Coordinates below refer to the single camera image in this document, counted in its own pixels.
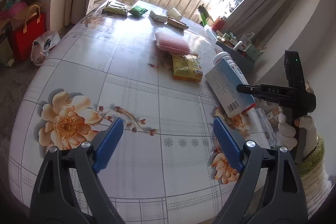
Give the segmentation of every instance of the ketchup bottle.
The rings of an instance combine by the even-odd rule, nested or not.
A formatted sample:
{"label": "ketchup bottle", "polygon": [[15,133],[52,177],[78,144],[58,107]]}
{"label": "ketchup bottle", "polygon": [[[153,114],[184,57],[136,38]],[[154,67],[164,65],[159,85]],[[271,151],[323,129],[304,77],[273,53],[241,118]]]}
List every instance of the ketchup bottle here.
{"label": "ketchup bottle", "polygon": [[225,16],[222,17],[218,17],[215,21],[215,23],[212,25],[211,29],[216,32],[218,30],[220,30],[221,28],[223,28],[223,26],[226,23],[227,18]]}

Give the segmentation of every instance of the bag handle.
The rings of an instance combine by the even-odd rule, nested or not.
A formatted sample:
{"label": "bag handle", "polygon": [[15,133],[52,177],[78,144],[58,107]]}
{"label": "bag handle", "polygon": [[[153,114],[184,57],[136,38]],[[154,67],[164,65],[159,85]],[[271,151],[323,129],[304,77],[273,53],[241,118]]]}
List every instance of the bag handle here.
{"label": "bag handle", "polygon": [[23,27],[23,33],[26,33],[27,32],[27,19],[28,19],[28,16],[29,16],[29,13],[30,11],[32,10],[32,8],[34,7],[37,7],[37,23],[40,22],[40,18],[41,18],[41,10],[40,10],[40,6],[38,6],[37,4],[34,4],[34,5],[31,5],[31,7],[29,8],[28,12],[27,12],[27,15],[26,15],[26,20],[25,20],[25,26]]}

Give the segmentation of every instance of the red shopping bag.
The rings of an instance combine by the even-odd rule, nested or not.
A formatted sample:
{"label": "red shopping bag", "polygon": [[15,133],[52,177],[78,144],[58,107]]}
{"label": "red shopping bag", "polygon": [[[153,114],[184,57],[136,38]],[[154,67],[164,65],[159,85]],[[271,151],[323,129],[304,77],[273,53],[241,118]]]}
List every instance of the red shopping bag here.
{"label": "red shopping bag", "polygon": [[[27,22],[27,18],[32,8],[37,9],[37,15]],[[33,41],[45,33],[45,31],[45,14],[41,14],[40,7],[34,4],[27,12],[24,25],[12,32],[11,44],[15,59],[24,61],[30,57]]]}

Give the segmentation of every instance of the paper cup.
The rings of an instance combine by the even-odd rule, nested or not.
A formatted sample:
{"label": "paper cup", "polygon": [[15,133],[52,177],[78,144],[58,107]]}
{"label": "paper cup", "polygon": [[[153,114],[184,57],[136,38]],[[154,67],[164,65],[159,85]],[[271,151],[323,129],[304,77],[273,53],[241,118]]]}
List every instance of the paper cup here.
{"label": "paper cup", "polygon": [[182,15],[179,13],[179,11],[176,10],[175,7],[171,7],[167,10],[166,13],[167,16],[172,17],[178,21],[180,21],[182,19]]}

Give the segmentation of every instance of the blue gripper pad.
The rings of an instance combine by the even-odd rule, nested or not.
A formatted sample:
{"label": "blue gripper pad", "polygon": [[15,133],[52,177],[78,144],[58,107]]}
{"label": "blue gripper pad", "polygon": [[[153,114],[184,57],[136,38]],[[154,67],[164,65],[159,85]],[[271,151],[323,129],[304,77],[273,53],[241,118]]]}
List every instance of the blue gripper pad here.
{"label": "blue gripper pad", "polygon": [[244,165],[242,164],[243,151],[239,149],[230,132],[218,117],[213,122],[213,132],[230,166],[241,173],[244,169]]}
{"label": "blue gripper pad", "polygon": [[95,170],[97,174],[100,172],[100,170],[105,169],[107,167],[107,164],[109,163],[123,132],[124,132],[123,120],[118,118],[118,120],[110,128],[110,131],[106,134],[105,138],[103,139],[100,146],[96,150],[95,162],[92,168]]}

